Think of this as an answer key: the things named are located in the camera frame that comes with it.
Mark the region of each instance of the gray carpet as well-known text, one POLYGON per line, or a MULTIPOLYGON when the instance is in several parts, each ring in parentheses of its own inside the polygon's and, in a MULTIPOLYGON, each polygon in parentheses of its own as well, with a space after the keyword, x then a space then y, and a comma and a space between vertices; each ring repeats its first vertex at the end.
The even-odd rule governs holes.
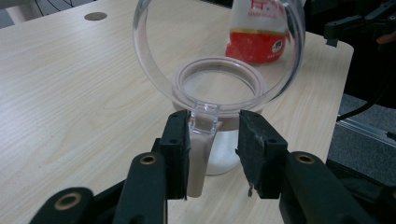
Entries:
MULTIPOLYGON (((73 7, 92 0, 74 0, 73 7)), ((41 10, 48 15, 58 10, 70 8, 71 1, 42 1, 41 10)), ((0 29, 13 25, 5 10, 0 9, 0 29)), ((365 102, 344 95, 339 114, 345 114, 365 102)), ((354 120, 378 129, 396 133, 396 110, 375 105, 364 113, 353 117, 354 120)), ((396 148, 383 144, 373 138, 336 125, 329 159, 361 172, 386 185, 396 186, 396 148)))

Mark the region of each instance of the transparent plastic lid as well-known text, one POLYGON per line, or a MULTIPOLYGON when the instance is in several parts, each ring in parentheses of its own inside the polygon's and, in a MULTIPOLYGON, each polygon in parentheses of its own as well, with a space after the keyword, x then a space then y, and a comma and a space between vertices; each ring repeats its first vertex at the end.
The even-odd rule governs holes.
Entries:
POLYGON ((301 2, 234 0, 233 9, 199 0, 140 0, 134 47, 166 97, 220 117, 261 110, 296 76, 304 50, 301 2))

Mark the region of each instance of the screw hole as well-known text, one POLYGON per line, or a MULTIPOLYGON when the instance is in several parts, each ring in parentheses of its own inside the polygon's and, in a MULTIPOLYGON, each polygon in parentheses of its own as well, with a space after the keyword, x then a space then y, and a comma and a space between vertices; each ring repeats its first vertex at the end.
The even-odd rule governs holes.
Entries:
POLYGON ((76 206, 79 202, 81 202, 81 194, 77 192, 72 192, 65 194, 60 199, 58 199, 54 205, 55 209, 58 211, 64 211, 69 208, 76 206))
POLYGON ((142 159, 140 159, 140 163, 145 164, 145 165, 151 165, 157 161, 157 158, 154 156, 145 156, 142 159))
POLYGON ((307 155, 297 155, 296 157, 297 161, 301 162, 301 163, 305 163, 305 164, 313 164, 315 162, 314 159, 312 159, 310 156, 307 155))

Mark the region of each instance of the wooden table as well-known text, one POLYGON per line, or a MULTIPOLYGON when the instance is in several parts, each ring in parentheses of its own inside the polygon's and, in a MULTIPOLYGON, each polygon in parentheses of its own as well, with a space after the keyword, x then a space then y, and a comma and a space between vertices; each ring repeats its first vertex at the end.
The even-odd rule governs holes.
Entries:
MULTIPOLYGON (((28 222, 62 189, 109 188, 161 137, 174 108, 134 54, 135 5, 102 0, 0 30, 0 223, 28 222), (95 11, 107 18, 84 20, 95 11)), ((299 75, 262 112, 290 151, 326 159, 352 51, 306 35, 299 75)), ((208 176, 201 198, 169 201, 169 223, 282 223, 278 201, 247 194, 240 165, 208 176)))

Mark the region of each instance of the transparent plastic container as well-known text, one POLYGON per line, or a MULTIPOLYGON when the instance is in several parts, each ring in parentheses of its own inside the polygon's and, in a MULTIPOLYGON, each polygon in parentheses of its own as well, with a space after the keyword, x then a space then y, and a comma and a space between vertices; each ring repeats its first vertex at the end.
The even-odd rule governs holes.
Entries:
POLYGON ((206 134, 214 144, 207 169, 212 175, 239 162, 239 111, 261 111, 282 94, 304 51, 300 1, 234 0, 236 5, 239 11, 199 0, 140 0, 134 14, 139 62, 176 108, 191 111, 191 133, 206 134), (241 19, 246 13, 251 17, 241 19), (276 38, 260 42, 264 35, 276 38))

